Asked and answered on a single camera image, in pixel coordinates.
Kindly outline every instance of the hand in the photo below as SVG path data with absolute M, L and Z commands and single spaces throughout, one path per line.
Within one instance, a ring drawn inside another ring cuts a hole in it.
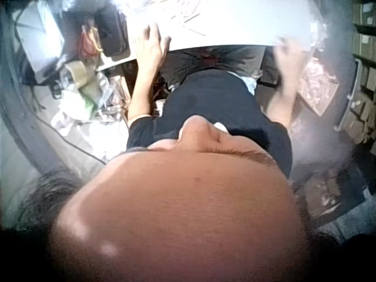
M 147 26 L 135 40 L 139 73 L 154 77 L 166 59 L 170 42 L 169 36 L 161 42 L 156 23 Z
M 283 38 L 274 47 L 274 58 L 286 85 L 297 86 L 303 72 L 304 53 L 300 43 L 293 38 Z

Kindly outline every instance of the black shirt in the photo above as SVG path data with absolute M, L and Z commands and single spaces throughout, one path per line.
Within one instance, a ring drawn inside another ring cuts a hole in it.
M 222 123 L 231 135 L 252 139 L 289 176 L 293 156 L 287 129 L 261 112 L 240 78 L 222 70 L 204 70 L 188 76 L 166 99 L 162 117 L 141 117 L 132 123 L 127 149 L 177 139 L 184 122 L 193 115 Z

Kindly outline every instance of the nose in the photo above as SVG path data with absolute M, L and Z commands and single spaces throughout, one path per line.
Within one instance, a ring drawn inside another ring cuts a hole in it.
M 215 143 L 220 143 L 220 131 L 202 116 L 192 116 L 181 128 L 176 147 L 202 151 Z

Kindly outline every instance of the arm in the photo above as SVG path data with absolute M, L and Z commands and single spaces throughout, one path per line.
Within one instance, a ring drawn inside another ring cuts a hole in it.
M 136 57 L 139 66 L 132 101 L 129 105 L 128 122 L 150 114 L 150 90 L 169 50 L 171 39 L 160 39 L 159 28 L 156 25 L 147 27 L 135 40 Z
M 274 57 L 282 74 L 282 91 L 276 92 L 267 108 L 267 116 L 273 122 L 290 127 L 297 88 L 303 70 L 304 55 L 293 39 L 283 39 L 274 48 Z

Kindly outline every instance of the cable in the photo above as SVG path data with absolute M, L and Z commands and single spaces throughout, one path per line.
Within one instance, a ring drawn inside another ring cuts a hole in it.
M 17 20 L 14 21 L 14 24 L 15 26 L 17 25 L 17 21 L 18 21 L 18 18 Z M 15 31 L 15 34 L 18 35 L 18 32 L 16 30 L 16 28 L 13 28 L 13 30 Z M 19 81 L 17 80 L 17 78 L 15 77 L 15 73 L 13 71 L 11 71 L 11 75 L 12 75 L 12 79 L 13 79 L 13 82 L 14 83 L 19 83 Z M 98 162 L 100 162 L 101 164 L 103 165 L 106 165 L 107 163 L 103 160 L 101 160 L 100 158 L 90 154 L 89 152 L 77 147 L 76 145 L 74 145 L 73 143 L 69 142 L 68 140 L 66 140 L 61 134 L 60 132 L 58 132 L 55 128 L 53 128 L 48 122 L 44 121 L 43 119 L 41 119 L 31 108 L 30 108 L 30 105 L 29 103 L 26 101 L 26 98 L 25 96 L 23 95 L 24 93 L 19 93 L 19 95 L 22 97 L 22 100 L 23 102 L 26 104 L 26 107 L 28 108 L 28 110 L 31 112 L 31 114 L 38 120 L 40 121 L 41 123 L 43 123 L 45 126 L 47 126 L 48 128 L 52 129 L 66 144 L 68 144 L 69 146 L 72 146 L 73 148 L 75 148 L 76 150 L 80 151 L 81 153 L 97 160 Z
M 29 107 L 29 105 L 26 103 L 26 107 L 29 109 L 29 111 L 32 113 L 32 115 L 38 119 L 41 123 L 43 123 L 45 126 L 49 127 L 50 129 L 52 129 L 66 144 L 72 146 L 73 148 L 75 148 L 76 150 L 80 151 L 81 153 L 84 153 L 85 155 L 89 156 L 89 157 L 92 157 L 93 159 L 99 161 L 101 164 L 103 165 L 106 165 L 107 163 L 104 161 L 104 160 L 101 160 L 100 158 L 90 154 L 89 152 L 81 149 L 80 147 L 77 147 L 76 145 L 74 145 L 73 143 L 69 142 L 68 140 L 66 140 L 61 134 L 60 132 L 58 132 L 55 128 L 53 128 L 48 122 L 45 122 L 43 119 L 41 119 L 36 113 L 34 113 L 31 108 Z

